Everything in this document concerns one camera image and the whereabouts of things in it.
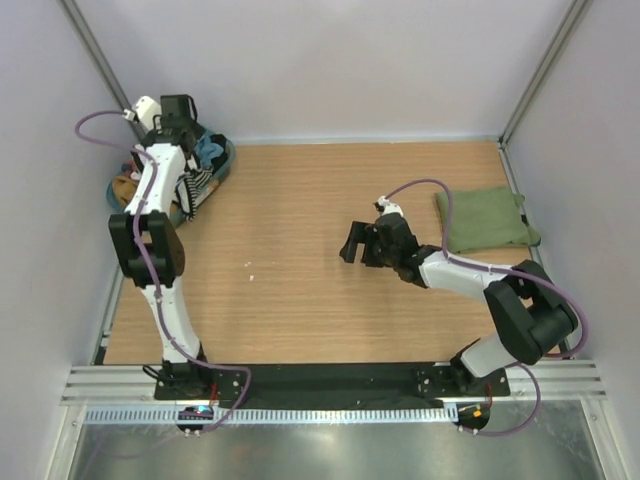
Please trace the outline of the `green motorcycle tank top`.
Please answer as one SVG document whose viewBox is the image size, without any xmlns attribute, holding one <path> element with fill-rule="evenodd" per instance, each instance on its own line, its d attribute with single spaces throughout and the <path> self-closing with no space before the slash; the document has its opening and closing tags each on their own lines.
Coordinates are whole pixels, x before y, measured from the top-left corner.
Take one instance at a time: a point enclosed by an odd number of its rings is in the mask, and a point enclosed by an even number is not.
<svg viewBox="0 0 640 480">
<path fill-rule="evenodd" d="M 451 253 L 537 247 L 541 235 L 523 216 L 525 197 L 509 187 L 452 191 L 453 216 L 446 234 Z"/>
</svg>

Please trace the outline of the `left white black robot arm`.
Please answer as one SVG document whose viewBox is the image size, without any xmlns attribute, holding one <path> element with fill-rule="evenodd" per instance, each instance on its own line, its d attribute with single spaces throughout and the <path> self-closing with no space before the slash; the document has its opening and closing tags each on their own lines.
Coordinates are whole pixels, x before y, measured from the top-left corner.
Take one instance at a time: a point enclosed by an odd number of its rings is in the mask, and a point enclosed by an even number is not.
<svg viewBox="0 0 640 480">
<path fill-rule="evenodd" d="M 158 398 L 199 400 L 210 392 L 212 374 L 186 308 L 186 256 L 171 208 L 203 130 L 187 94 L 165 95 L 158 102 L 142 98 L 125 117 L 146 130 L 131 150 L 140 179 L 129 204 L 110 217 L 108 228 L 121 271 L 145 297 L 161 337 L 160 367 L 143 370 L 155 379 Z"/>
</svg>

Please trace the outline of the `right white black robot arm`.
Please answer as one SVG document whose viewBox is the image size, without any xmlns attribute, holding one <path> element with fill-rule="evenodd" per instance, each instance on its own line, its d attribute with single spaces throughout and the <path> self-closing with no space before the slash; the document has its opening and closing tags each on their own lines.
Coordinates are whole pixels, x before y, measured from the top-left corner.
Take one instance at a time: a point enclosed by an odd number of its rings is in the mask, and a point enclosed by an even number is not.
<svg viewBox="0 0 640 480">
<path fill-rule="evenodd" d="M 340 258 L 353 263 L 359 246 L 367 267 L 388 267 L 409 284 L 486 304 L 496 333 L 450 360 L 450 381 L 461 395 L 476 394 L 490 375 L 512 364 L 536 364 L 578 327 L 569 302 L 532 260 L 495 266 L 449 254 L 419 243 L 399 213 L 383 214 L 373 223 L 354 221 Z"/>
</svg>

